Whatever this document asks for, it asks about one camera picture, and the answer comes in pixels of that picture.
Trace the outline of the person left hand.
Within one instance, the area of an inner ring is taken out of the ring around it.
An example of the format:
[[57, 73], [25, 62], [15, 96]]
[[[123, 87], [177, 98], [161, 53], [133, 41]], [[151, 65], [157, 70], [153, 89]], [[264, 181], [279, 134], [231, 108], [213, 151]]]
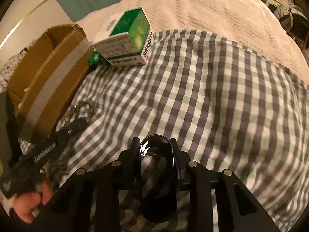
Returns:
[[40, 186], [42, 186], [41, 193], [24, 193], [13, 199], [13, 210], [26, 224], [30, 224], [34, 221], [35, 217], [32, 214], [32, 210], [34, 210], [39, 204], [47, 204], [54, 195], [54, 191], [49, 180], [43, 180]]

